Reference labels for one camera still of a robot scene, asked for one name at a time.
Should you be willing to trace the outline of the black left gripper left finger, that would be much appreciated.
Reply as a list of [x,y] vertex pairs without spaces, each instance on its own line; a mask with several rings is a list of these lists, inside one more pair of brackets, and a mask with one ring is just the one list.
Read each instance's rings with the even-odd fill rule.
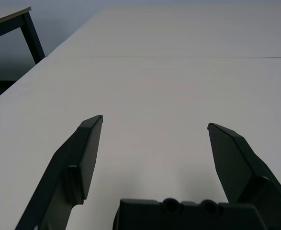
[[87,199],[102,123],[102,115],[84,120],[54,153],[16,229],[66,229],[73,207]]

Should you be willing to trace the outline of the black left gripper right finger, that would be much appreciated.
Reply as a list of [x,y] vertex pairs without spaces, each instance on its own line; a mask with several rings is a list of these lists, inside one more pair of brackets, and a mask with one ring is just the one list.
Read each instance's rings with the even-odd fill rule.
[[214,165],[229,203],[252,204],[268,230],[281,230],[281,184],[233,130],[210,123],[207,127]]

